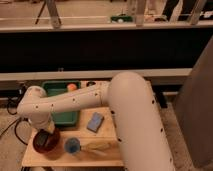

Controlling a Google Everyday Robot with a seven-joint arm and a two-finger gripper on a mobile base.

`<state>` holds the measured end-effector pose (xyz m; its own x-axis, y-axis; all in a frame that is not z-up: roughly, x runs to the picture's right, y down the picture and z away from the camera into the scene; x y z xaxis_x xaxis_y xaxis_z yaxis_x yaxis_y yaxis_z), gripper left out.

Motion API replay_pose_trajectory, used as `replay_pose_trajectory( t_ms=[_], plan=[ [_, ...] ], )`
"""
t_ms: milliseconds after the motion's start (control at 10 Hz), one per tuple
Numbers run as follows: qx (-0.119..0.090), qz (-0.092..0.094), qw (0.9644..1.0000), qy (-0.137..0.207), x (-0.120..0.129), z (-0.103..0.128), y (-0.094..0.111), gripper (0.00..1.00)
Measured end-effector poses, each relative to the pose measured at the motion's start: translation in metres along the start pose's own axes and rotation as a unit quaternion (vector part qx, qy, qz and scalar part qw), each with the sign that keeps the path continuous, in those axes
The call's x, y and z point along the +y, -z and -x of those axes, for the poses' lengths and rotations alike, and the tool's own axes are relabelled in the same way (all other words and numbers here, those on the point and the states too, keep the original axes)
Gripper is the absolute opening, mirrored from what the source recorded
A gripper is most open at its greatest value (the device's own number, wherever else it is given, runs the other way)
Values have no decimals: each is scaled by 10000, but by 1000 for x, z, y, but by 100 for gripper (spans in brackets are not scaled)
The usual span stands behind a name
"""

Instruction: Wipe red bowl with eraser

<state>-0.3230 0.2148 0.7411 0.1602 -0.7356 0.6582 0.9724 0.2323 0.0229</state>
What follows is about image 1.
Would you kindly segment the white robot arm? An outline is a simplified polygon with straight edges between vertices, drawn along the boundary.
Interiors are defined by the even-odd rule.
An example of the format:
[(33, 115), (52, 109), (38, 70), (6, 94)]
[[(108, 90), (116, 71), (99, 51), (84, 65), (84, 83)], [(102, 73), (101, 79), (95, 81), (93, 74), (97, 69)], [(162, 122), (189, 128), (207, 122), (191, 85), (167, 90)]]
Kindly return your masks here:
[(135, 72), (121, 72), (109, 82), (51, 97), (44, 88), (31, 86), (17, 112), (35, 129), (52, 132), (53, 113), (97, 107), (107, 107), (114, 113), (125, 171), (175, 171), (153, 91)]

